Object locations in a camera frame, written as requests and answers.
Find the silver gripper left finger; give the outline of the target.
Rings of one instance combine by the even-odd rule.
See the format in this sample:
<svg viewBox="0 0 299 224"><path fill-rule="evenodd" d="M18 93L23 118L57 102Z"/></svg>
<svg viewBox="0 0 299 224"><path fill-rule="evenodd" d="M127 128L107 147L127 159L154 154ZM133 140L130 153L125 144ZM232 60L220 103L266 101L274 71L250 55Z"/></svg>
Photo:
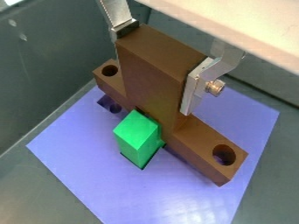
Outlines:
<svg viewBox="0 0 299 224"><path fill-rule="evenodd" d="M133 18L127 0L97 0L98 7L109 25L111 41L117 42L134 29L139 27L139 21Z"/></svg>

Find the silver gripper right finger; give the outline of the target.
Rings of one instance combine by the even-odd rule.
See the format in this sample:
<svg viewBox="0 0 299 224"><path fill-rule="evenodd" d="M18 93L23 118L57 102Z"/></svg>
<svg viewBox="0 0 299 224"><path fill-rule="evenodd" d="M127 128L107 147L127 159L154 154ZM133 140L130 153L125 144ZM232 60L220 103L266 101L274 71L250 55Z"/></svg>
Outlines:
<svg viewBox="0 0 299 224"><path fill-rule="evenodd" d="M206 94L221 95L226 86L221 76L232 72L246 57L244 50L217 38L210 53L213 58L208 57L188 75L181 106L186 116L197 109Z"/></svg>

